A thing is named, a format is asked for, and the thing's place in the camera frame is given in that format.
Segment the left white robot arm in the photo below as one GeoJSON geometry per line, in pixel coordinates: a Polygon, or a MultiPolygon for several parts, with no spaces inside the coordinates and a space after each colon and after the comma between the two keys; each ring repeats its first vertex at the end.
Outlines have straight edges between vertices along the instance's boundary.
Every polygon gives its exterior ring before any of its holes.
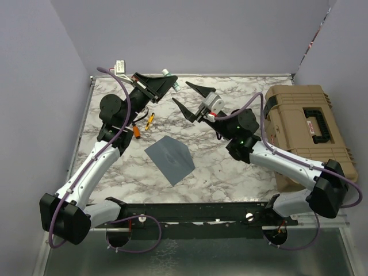
{"type": "Polygon", "coordinates": [[[75,174],[54,194],[40,199],[43,230],[48,232],[51,248],[57,236],[63,242],[81,243],[89,230],[104,223],[120,227],[127,220],[122,204],[106,199],[89,205],[89,199],[101,178],[123,155],[133,137],[129,126],[149,102],[158,103],[177,81],[177,76],[150,77],[134,73],[132,77],[111,75],[122,87],[125,99],[115,94],[105,95],[99,103],[102,121],[97,141],[75,174]]]}

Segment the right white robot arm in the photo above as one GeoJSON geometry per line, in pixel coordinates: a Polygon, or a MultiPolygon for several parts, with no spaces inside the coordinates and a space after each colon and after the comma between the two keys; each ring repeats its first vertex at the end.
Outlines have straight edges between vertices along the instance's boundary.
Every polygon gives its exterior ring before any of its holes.
{"type": "Polygon", "coordinates": [[[189,86],[203,96],[196,113],[173,100],[188,121],[205,122],[228,140],[226,149],[235,160],[268,168],[303,186],[303,190],[271,198],[264,210],[269,224],[277,225],[285,217],[299,213],[315,212],[328,219],[337,216],[348,191],[347,179],[337,161],[310,160],[271,145],[264,132],[255,135],[263,129],[263,121],[256,120],[249,103],[227,115],[222,111],[224,101],[214,88],[192,83],[189,86]]]}

